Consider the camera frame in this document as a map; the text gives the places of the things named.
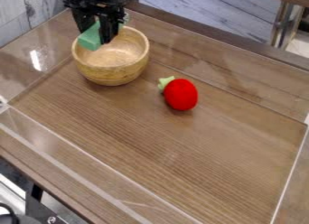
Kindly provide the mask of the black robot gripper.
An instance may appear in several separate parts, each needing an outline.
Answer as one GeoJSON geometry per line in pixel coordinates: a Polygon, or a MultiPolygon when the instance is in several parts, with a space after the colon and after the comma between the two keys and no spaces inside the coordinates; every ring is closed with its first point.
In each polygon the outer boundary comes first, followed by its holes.
{"type": "Polygon", "coordinates": [[[73,17],[81,33],[95,24],[95,15],[99,18],[101,43],[107,44],[118,36],[126,22],[125,6],[130,0],[65,0],[71,9],[73,17]]]}

